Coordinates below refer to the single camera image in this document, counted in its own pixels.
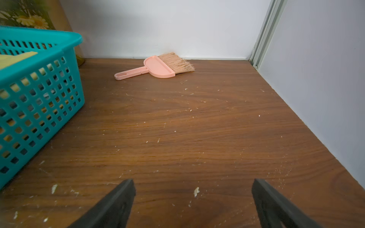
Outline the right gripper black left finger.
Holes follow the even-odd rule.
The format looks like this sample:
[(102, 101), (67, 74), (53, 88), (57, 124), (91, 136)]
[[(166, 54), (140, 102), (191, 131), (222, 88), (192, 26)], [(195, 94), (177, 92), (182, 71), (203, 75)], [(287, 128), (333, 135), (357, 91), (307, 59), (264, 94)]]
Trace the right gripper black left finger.
[(69, 227), (125, 228), (135, 196), (134, 181), (124, 180)]

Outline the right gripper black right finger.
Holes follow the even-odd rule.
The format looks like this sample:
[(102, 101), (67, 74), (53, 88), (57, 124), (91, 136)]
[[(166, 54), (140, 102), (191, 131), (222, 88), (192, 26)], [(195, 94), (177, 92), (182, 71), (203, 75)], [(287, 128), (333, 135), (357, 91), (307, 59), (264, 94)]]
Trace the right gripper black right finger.
[(262, 228), (320, 228), (264, 179), (255, 179), (252, 195)]

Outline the mustard zigzag pillowcase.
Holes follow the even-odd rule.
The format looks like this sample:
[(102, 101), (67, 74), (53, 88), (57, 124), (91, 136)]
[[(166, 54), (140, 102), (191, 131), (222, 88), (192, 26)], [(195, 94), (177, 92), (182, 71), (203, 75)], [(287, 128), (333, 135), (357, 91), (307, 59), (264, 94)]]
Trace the mustard zigzag pillowcase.
[(25, 59), (28, 59), (34, 55), (37, 55), (37, 52), (25, 52), (16, 56), (13, 55), (1, 55), (0, 59), (0, 70), (9, 67), (11, 65), (14, 65), (15, 63), (18, 63), (20, 61), (23, 61)]

